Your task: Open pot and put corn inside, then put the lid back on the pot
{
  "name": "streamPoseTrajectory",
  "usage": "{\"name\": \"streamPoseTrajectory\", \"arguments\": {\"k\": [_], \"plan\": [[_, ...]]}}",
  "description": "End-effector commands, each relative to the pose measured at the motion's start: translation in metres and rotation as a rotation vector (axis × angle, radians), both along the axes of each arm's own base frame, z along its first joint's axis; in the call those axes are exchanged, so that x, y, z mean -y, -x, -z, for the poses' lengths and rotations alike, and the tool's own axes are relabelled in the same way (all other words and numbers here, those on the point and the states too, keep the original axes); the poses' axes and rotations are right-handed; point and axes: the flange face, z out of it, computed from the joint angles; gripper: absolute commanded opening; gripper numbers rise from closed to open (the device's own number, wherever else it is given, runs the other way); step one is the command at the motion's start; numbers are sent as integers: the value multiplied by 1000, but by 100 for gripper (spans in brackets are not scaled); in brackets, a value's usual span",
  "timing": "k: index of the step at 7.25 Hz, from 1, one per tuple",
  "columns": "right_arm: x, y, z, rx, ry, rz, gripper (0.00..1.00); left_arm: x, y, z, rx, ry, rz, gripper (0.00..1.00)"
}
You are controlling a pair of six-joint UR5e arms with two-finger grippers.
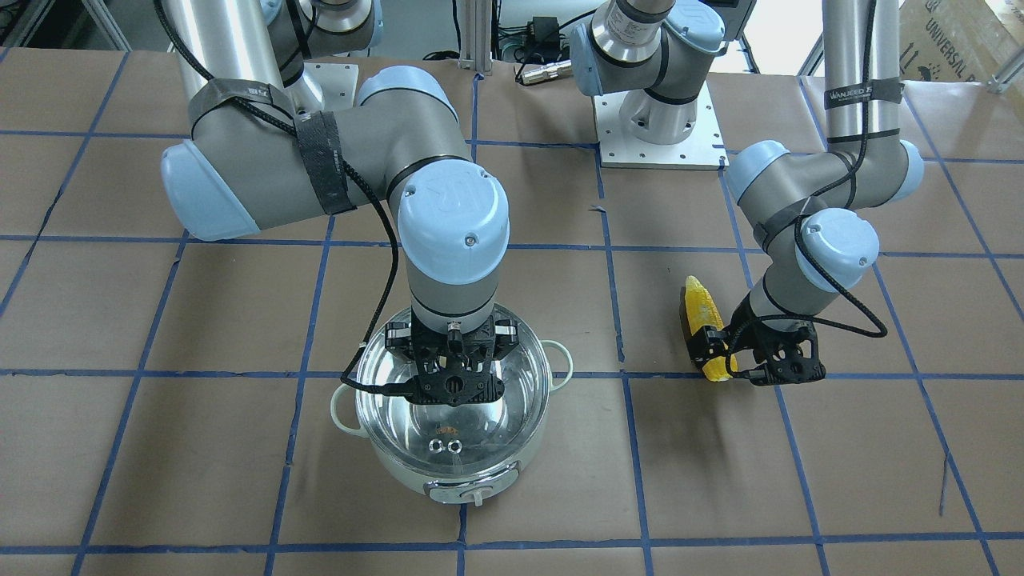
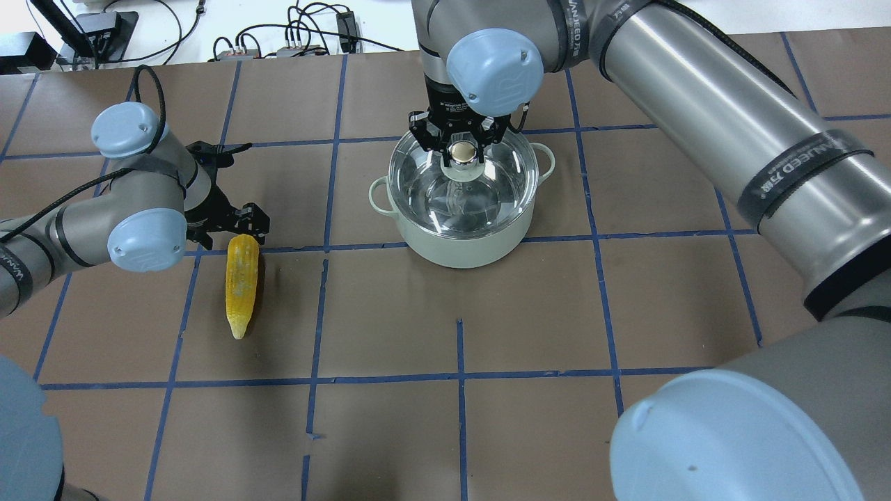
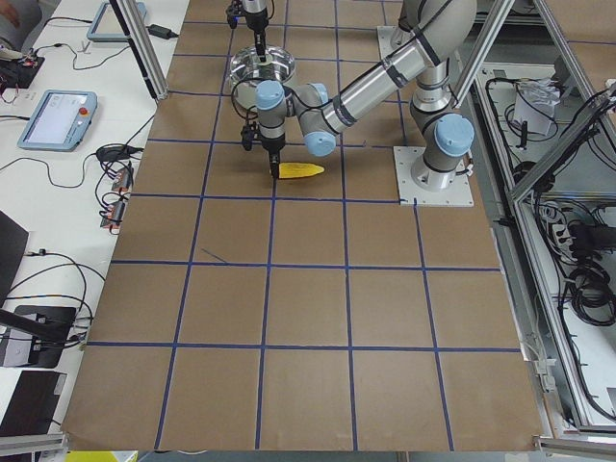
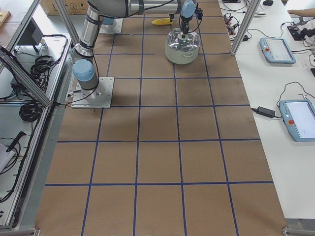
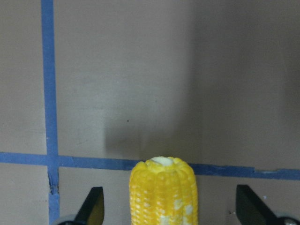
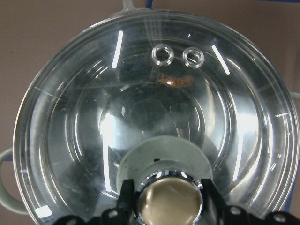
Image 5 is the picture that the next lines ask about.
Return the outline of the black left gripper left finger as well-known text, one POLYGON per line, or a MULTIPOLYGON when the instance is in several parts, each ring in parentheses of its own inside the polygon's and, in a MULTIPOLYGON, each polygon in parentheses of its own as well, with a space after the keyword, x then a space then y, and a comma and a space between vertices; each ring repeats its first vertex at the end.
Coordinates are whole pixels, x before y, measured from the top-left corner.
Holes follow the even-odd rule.
POLYGON ((102 225, 104 221, 104 192, 93 187, 74 218, 79 225, 102 225))

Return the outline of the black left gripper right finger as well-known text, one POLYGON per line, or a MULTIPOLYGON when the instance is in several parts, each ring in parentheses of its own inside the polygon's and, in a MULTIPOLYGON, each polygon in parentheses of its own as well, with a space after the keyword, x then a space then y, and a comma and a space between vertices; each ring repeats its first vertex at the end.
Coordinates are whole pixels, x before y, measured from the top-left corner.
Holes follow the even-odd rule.
POLYGON ((278 225, 278 217, 248 185, 237 185, 235 206, 242 225, 278 225))

